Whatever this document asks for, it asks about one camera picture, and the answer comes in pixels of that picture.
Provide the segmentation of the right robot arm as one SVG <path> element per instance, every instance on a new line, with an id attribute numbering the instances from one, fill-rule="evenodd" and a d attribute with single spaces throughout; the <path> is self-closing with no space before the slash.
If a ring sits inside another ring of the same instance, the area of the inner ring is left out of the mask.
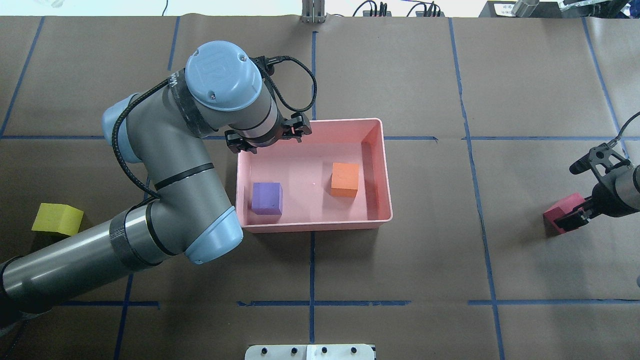
<path id="1" fill-rule="evenodd" d="M 621 218 L 639 212 L 639 167 L 614 146 L 614 141 L 594 146 L 569 167 L 571 174 L 592 171 L 598 182 L 590 196 L 571 194 L 546 212 L 544 216 L 558 233 L 574 231 L 600 215 Z"/>

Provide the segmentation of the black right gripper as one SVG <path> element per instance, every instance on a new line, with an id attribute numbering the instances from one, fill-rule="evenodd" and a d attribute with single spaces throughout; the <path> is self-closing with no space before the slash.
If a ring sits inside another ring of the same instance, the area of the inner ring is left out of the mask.
<path id="1" fill-rule="evenodd" d="M 612 146 L 602 143 L 569 166 L 573 175 L 594 173 L 598 183 L 590 198 L 563 198 L 557 202 L 562 214 L 554 219 L 559 233 L 577 230 L 589 224 L 597 215 L 621 218 L 632 213 L 630 205 L 619 196 L 616 181 L 631 170 L 632 162 L 622 157 Z"/>

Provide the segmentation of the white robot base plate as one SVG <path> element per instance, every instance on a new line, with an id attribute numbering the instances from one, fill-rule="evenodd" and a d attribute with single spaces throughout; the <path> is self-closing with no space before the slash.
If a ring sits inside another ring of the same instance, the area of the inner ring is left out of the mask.
<path id="1" fill-rule="evenodd" d="M 374 345 L 365 343 L 251 345 L 245 360 L 377 360 Z"/>

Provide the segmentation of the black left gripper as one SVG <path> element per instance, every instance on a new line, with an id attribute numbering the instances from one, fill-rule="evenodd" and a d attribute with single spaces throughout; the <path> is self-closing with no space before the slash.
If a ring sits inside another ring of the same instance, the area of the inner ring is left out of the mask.
<path id="1" fill-rule="evenodd" d="M 282 114 L 275 104 L 273 86 L 265 81 L 263 75 L 272 76 L 274 65 L 285 60 L 284 55 L 265 57 L 264 55 L 250 59 L 258 68 L 257 80 L 261 86 L 256 100 L 240 110 L 238 133 L 226 130 L 224 137 L 227 148 L 234 153 L 252 152 L 256 148 L 274 144 L 283 133 Z M 302 143 L 303 136 L 313 133 L 311 122 L 304 112 L 294 112 L 285 119 L 285 139 Z"/>

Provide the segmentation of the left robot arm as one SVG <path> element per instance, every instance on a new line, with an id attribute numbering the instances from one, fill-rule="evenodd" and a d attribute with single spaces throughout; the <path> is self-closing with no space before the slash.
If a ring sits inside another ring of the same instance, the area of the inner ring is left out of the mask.
<path id="1" fill-rule="evenodd" d="M 250 57 L 238 45 L 200 45 L 185 67 L 102 116 L 126 177 L 148 198 L 115 217 L 1 265 L 1 330 L 74 297 L 185 255 L 200 265 L 230 252 L 243 230 L 204 145 L 225 128 L 231 152 L 256 153 L 312 131 L 317 97 L 308 66 L 290 55 Z"/>

